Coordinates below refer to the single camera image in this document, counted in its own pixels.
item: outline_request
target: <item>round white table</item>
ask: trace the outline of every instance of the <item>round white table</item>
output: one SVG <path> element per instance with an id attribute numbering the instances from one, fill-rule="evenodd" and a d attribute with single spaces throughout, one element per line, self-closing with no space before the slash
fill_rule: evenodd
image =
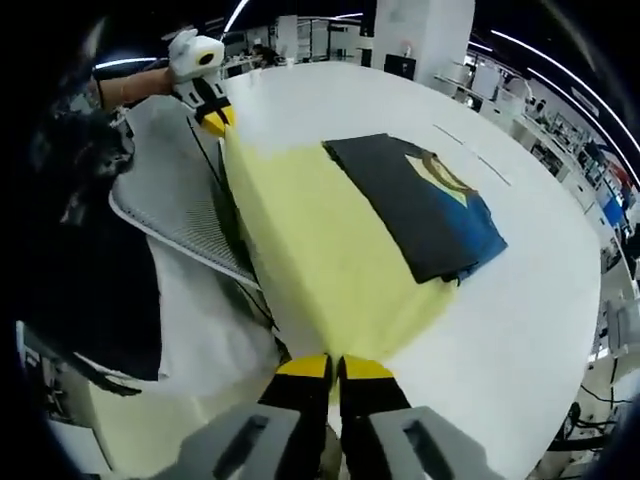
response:
<path id="1" fill-rule="evenodd" d="M 400 77 L 329 62 L 226 85 L 240 137 L 262 151 L 384 132 L 436 152 L 479 190 L 508 249 L 385 365 L 413 406 L 480 444 L 492 471 L 524 478 L 575 398 L 593 341 L 599 247 L 577 202 L 497 127 Z M 340 431 L 337 407 L 330 423 Z"/>

